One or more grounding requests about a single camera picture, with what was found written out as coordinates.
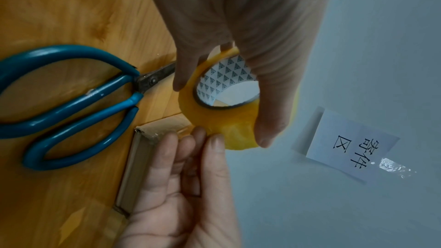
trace yellow tape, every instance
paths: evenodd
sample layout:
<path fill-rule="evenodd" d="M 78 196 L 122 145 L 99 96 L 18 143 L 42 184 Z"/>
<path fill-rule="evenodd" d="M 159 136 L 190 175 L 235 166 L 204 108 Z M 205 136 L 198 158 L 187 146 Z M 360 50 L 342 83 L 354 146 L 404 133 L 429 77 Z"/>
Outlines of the yellow tape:
<path fill-rule="evenodd" d="M 243 150 L 257 147 L 254 139 L 254 123 L 259 110 L 259 99 L 238 107 L 226 109 L 203 106 L 195 100 L 195 88 L 200 78 L 219 61 L 239 55 L 237 48 L 221 52 L 200 64 L 187 85 L 179 91 L 179 107 L 185 117 L 195 126 L 202 126 L 207 134 L 223 134 L 226 149 Z M 294 99 L 291 121 L 293 120 L 298 103 L 298 95 Z"/>

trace scissors handle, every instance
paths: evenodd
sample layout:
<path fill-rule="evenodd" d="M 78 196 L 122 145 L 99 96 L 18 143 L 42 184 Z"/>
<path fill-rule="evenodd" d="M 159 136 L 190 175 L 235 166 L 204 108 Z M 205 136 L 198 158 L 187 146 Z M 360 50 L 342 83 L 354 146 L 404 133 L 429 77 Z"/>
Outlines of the scissors handle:
<path fill-rule="evenodd" d="M 100 60 L 120 69 L 124 75 L 41 115 L 19 123 L 0 124 L 0 139 L 22 137 L 49 128 L 139 76 L 138 70 L 132 65 L 108 52 L 82 45 L 56 45 L 23 52 L 1 61 L 0 94 L 12 82 L 28 72 L 47 64 L 73 58 Z"/>
<path fill-rule="evenodd" d="M 59 169 L 84 161 L 94 156 L 95 154 L 101 152 L 109 145 L 111 145 L 114 141 L 116 141 L 130 126 L 133 118 L 138 112 L 138 107 L 135 107 L 135 105 L 139 102 L 139 100 L 141 100 L 142 97 L 143 94 L 139 92 L 135 92 L 131 98 L 121 103 L 118 103 L 102 111 L 94 113 L 73 124 L 70 124 L 68 126 L 59 129 L 52 135 L 42 140 L 34 142 L 24 155 L 23 165 L 35 170 Z M 123 121 L 121 121 L 118 127 L 112 133 L 110 133 L 110 135 L 108 135 L 104 140 L 100 141 L 99 143 L 95 144 L 94 146 L 88 149 L 85 149 L 71 156 L 67 156 L 59 159 L 46 159 L 46 160 L 44 159 L 46 153 L 57 143 L 127 108 L 130 109 L 128 110 Z"/>

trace adhesive tape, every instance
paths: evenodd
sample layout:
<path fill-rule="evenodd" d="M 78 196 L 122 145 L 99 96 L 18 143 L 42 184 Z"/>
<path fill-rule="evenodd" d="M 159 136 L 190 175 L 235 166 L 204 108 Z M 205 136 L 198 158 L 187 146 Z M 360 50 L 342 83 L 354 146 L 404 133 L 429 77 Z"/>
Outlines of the adhesive tape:
<path fill-rule="evenodd" d="M 254 123 L 259 110 L 258 96 L 229 107 L 214 107 L 217 95 L 228 87 L 256 80 L 237 48 L 219 53 L 200 64 L 187 85 L 179 91 L 179 107 L 195 126 L 207 134 L 223 134 L 226 149 L 243 150 L 257 147 Z M 298 95 L 294 99 L 291 121 L 295 116 Z"/>

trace white paper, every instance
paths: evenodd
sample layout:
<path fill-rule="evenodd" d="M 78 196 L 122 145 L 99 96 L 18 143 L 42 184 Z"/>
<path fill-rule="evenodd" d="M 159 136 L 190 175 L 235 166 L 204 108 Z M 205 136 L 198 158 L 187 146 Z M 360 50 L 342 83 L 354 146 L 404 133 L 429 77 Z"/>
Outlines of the white paper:
<path fill-rule="evenodd" d="M 398 140 L 325 110 L 306 157 L 369 182 L 380 170 L 381 159 Z"/>

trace hand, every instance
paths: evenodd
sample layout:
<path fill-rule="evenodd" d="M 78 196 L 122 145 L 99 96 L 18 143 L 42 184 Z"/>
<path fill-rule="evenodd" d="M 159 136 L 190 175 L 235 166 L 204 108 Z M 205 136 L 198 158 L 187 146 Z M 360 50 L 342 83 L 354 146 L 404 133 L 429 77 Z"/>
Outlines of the hand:
<path fill-rule="evenodd" d="M 222 135 L 197 127 L 158 144 L 118 248 L 240 247 Z"/>
<path fill-rule="evenodd" d="M 328 0 L 154 0 L 175 40 L 173 88 L 182 89 L 198 60 L 232 46 L 257 76 L 256 142 L 268 147 L 289 124 L 294 95 Z"/>

